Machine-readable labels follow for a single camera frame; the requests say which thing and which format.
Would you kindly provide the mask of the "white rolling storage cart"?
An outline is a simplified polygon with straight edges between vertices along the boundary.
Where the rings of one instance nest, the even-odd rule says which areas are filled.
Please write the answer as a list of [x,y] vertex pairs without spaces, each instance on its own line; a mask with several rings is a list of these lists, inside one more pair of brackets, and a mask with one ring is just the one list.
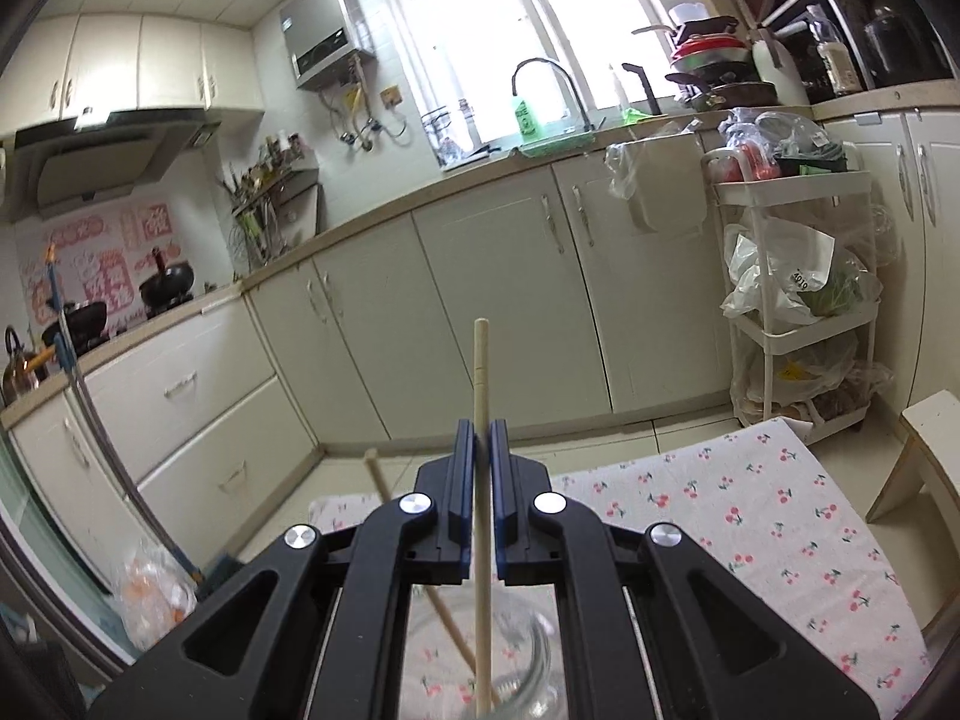
[[782,177],[732,148],[708,153],[701,169],[719,229],[736,418],[810,422],[811,444],[857,426],[885,376],[874,366],[882,284],[871,174]]

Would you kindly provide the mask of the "wall utensil rack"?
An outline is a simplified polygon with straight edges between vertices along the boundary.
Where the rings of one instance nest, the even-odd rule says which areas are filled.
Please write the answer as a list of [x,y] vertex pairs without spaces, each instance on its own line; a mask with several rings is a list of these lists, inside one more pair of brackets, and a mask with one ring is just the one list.
[[299,133],[278,132],[260,144],[257,159],[218,176],[229,202],[228,249],[239,271],[259,270],[322,231],[322,185],[316,153]]

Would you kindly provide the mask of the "black wok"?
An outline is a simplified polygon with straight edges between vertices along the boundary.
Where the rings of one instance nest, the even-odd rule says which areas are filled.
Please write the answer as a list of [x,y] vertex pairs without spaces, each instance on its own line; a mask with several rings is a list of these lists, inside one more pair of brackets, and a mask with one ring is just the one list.
[[140,284],[140,298],[150,316],[189,302],[194,288],[194,268],[189,262],[167,263],[158,247],[151,249],[156,271]]
[[109,340],[106,332],[107,305],[104,301],[67,302],[65,319],[73,349],[78,356],[86,355]]

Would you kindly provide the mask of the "cherry print tablecloth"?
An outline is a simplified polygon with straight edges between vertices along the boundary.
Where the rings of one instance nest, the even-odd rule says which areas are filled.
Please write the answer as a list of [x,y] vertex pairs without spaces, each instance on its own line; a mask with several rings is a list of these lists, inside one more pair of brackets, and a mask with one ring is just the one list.
[[892,718],[928,676],[928,651],[895,569],[804,437],[771,419],[646,458],[553,468],[551,486],[633,532],[679,525]]

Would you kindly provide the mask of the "white electric kettle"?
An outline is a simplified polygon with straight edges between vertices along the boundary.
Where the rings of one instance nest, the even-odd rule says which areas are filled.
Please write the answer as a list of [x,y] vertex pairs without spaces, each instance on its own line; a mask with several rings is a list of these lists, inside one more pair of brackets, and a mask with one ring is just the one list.
[[773,36],[769,29],[754,29],[750,39],[752,39],[752,57],[754,57],[758,76],[762,82],[771,83],[775,87],[778,101],[783,106],[811,104],[789,50]]

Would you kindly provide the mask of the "hanging white trash bin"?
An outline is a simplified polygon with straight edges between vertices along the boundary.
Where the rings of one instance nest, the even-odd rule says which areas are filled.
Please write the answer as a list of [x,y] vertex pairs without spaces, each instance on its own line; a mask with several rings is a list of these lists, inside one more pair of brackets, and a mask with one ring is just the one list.
[[614,143],[604,154],[610,193],[641,231],[666,238],[700,231],[708,215],[701,156],[692,132]]

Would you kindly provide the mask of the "range hood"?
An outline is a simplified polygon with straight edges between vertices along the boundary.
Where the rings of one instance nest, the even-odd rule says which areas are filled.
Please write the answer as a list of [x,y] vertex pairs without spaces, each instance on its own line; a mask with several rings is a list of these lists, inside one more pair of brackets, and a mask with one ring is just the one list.
[[218,124],[205,112],[114,110],[21,128],[3,143],[2,220],[48,220],[121,199],[160,182],[186,151],[210,142]]

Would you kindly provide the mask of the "white wooden stool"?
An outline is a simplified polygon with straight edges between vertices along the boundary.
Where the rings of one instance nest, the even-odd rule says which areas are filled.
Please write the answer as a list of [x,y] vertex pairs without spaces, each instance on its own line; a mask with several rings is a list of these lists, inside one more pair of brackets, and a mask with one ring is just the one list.
[[867,512],[869,522],[891,514],[923,489],[958,539],[958,398],[939,390],[901,413],[907,440]]

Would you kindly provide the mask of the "metal kettle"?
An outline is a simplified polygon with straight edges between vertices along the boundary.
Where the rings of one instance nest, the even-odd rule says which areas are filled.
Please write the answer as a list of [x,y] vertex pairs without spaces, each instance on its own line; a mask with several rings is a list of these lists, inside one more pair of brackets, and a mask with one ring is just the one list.
[[55,356],[55,349],[26,348],[11,325],[5,328],[3,340],[8,362],[2,374],[2,400],[5,405],[11,405],[47,379],[46,366]]

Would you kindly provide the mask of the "stacked pans and lids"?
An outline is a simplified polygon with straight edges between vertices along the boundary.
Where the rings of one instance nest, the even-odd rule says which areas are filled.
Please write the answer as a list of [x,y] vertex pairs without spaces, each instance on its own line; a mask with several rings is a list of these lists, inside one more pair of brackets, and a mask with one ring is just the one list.
[[739,20],[721,15],[685,21],[672,31],[672,71],[665,75],[682,93],[682,103],[698,112],[734,107],[776,106],[773,83],[755,67],[752,46],[737,36]]

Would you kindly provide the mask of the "blue handled mop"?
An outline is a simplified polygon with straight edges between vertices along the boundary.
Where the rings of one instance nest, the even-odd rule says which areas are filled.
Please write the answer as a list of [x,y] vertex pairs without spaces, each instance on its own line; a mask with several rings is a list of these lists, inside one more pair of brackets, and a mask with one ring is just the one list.
[[98,444],[104,460],[109,466],[110,471],[116,477],[117,483],[121,486],[121,491],[127,496],[128,502],[132,504],[133,510],[143,518],[143,522],[155,534],[158,541],[171,553],[179,566],[181,566],[187,575],[195,583],[200,583],[205,578],[199,567],[190,561],[187,554],[176,544],[172,536],[167,533],[166,528],[161,525],[158,517],[149,510],[146,500],[137,491],[137,486],[128,474],[122,463],[121,457],[117,454],[116,447],[112,444],[109,434],[104,427],[103,420],[99,418],[96,406],[94,406],[93,397],[86,387],[85,376],[83,376],[80,364],[78,364],[78,355],[75,351],[75,344],[71,338],[70,328],[68,328],[67,311],[65,310],[64,300],[60,296],[59,283],[57,283],[57,254],[55,254],[55,245],[49,244],[44,254],[44,265],[46,266],[47,279],[50,283],[50,299],[52,299],[53,310],[57,314],[57,323],[60,328],[60,338],[55,342],[57,348],[57,358],[60,361],[60,367],[67,372],[68,382],[70,382],[71,391],[75,394],[82,411],[82,417],[93,434],[94,442]]

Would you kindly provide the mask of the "white wall water heater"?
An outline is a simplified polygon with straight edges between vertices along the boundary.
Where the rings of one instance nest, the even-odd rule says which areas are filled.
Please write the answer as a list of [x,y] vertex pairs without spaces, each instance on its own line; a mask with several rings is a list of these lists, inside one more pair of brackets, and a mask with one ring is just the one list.
[[376,58],[359,0],[290,0],[280,8],[280,28],[296,86],[304,91],[347,83],[356,62]]

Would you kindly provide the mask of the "green dish soap bottle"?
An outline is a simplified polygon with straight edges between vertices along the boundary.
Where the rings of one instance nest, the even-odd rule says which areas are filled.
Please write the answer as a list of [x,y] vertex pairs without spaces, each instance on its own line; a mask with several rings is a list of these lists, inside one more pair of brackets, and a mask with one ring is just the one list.
[[512,102],[514,103],[514,117],[516,117],[517,128],[519,128],[523,142],[532,143],[540,140],[540,138],[542,138],[542,130],[540,130],[539,121],[537,121],[532,107],[530,107],[523,98],[519,98],[519,96],[512,99]]

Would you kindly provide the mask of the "chrome kitchen faucet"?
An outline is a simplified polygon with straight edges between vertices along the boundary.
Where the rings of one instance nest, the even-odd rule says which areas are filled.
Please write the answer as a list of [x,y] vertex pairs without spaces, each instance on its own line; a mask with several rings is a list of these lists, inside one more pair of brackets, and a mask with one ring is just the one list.
[[511,73],[512,99],[519,96],[534,110],[542,137],[562,132],[592,132],[594,124],[573,75],[548,57],[521,60]]

